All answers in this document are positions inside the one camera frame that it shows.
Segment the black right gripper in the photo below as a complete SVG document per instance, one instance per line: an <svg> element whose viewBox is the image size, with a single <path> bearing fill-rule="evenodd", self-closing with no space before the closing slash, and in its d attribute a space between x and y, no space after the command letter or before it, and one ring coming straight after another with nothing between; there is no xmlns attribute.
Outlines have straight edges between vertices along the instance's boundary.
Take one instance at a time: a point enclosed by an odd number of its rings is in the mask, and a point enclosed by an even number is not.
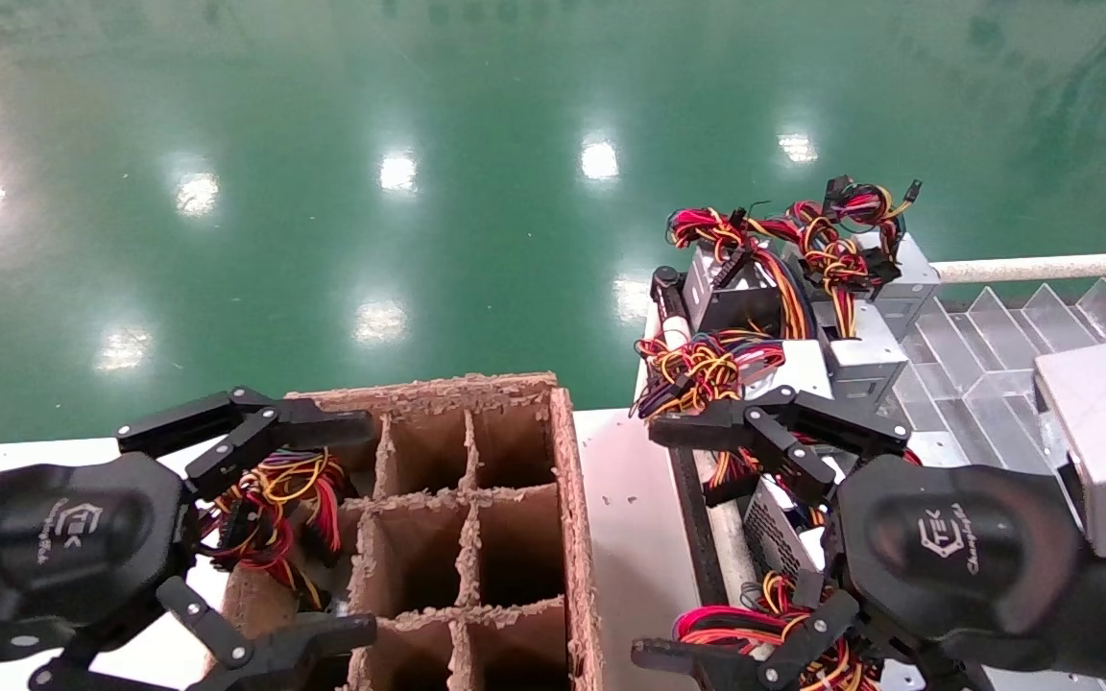
<svg viewBox="0 0 1106 691"><path fill-rule="evenodd" d="M906 463L908 427L787 386L654 416L648 436L726 456L703 482L708 507L754 494L764 477L800 506L826 506L838 481L818 446L868 464L834 494L844 589L827 585L811 604L787 585L763 585L750 608L689 609L670 637L633 640L637 668L699 690L865 690L859 622L883 651L918 664L930 655L980 664L1056 656L1050 618L1089 549L1054 478Z"/></svg>

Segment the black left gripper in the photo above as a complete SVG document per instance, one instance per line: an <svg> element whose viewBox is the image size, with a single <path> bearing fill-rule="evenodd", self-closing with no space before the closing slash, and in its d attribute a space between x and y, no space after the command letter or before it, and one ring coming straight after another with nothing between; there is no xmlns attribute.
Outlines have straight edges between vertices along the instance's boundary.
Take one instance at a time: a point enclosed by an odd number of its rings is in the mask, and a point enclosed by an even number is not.
<svg viewBox="0 0 1106 691"><path fill-rule="evenodd" d="M153 459L213 438L185 469L187 481ZM167 609L215 660L194 690L299 690L322 661L374 643L376 618L324 617L243 637L181 578L199 538L196 498L220 498L280 449L374 441L368 411L327 412L311 398L237 388L123 425L117 443L128 454L106 463L1 471L0 663L69 646L28 688L152 690L88 664Z"/></svg>

